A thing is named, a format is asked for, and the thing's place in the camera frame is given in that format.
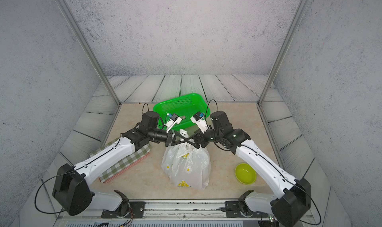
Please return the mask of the white plastic bag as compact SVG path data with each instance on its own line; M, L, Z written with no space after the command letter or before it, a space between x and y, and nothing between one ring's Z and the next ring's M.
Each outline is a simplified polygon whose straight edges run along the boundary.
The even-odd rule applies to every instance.
M161 167L177 187L202 190L210 181L211 161L208 150L197 149L187 142L168 146Z

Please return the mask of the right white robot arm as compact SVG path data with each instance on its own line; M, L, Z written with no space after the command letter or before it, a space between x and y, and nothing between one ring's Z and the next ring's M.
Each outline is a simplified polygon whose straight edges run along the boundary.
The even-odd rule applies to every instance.
M258 173L273 191L263 195L249 190L240 196L235 209L226 212L252 217L256 212L273 215L285 227L293 227L311 208L311 184L304 178L298 180L272 161L242 129L234 129L224 111L210 115L212 125L207 125L201 112L191 121L199 130L191 136L190 143L204 148L210 142L219 143L226 150L240 157Z

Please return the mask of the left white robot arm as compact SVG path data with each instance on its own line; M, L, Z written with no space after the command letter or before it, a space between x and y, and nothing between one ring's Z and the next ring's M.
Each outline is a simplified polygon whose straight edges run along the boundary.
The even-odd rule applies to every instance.
M74 166L61 166L52 192L54 199L70 216L76 216L85 210L103 210L118 218L126 217L131 212L131 207L123 193L117 190L113 193L93 192L90 185L117 162L148 146L149 142L163 142L166 146L183 143L196 146L192 137L185 137L171 130L174 124L172 120L167 122L166 129L158 129L160 120L157 112L143 113L141 122L122 133L116 142L98 154Z

